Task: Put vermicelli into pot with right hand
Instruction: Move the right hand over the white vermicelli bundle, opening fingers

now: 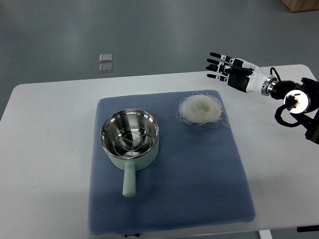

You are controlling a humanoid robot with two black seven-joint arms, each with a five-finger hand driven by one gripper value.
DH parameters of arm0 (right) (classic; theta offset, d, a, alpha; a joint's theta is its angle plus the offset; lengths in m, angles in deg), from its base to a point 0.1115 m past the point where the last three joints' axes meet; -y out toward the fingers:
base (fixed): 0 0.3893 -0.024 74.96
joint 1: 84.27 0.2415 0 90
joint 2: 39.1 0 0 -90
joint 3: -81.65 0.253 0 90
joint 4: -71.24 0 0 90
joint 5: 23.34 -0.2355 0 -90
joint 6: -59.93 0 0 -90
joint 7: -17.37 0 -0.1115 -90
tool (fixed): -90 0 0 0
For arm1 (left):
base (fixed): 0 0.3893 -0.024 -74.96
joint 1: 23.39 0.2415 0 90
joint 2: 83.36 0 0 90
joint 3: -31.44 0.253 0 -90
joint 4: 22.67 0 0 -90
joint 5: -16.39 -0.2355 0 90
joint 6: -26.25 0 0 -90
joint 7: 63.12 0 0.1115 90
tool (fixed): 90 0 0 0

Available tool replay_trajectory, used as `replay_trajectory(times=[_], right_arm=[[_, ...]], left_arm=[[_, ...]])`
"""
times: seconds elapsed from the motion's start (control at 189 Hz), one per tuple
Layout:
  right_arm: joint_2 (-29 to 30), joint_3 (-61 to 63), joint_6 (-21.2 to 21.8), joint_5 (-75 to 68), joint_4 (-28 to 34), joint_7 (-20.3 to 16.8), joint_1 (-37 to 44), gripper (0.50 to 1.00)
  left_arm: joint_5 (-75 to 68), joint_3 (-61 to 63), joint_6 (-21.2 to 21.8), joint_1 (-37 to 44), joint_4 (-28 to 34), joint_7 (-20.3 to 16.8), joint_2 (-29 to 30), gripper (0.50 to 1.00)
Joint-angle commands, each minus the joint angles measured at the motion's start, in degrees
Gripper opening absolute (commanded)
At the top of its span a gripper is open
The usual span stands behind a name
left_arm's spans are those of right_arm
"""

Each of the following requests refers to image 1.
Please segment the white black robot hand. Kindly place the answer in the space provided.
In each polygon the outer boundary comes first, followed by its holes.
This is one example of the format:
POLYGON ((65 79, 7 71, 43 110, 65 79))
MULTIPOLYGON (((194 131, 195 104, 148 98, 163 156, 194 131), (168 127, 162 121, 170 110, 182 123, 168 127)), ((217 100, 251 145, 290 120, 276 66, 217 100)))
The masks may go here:
POLYGON ((279 81, 275 76, 264 73, 259 66, 240 58, 211 52, 207 62, 207 77, 225 82, 241 92, 259 92, 268 96, 279 81))

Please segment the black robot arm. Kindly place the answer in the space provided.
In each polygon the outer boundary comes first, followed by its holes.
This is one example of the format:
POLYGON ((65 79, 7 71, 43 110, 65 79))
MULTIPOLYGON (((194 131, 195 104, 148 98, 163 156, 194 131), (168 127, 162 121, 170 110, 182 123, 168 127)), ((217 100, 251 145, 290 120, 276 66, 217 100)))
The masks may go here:
POLYGON ((319 143, 319 114, 313 118, 307 114, 319 110, 319 83, 309 78, 302 78, 302 84, 292 81, 278 81, 270 83, 266 93, 273 99, 283 100, 284 103, 277 108, 275 120, 285 127, 302 125, 306 129, 305 138, 316 144, 319 143), (282 118, 284 110, 296 120, 295 123, 286 122, 282 118))

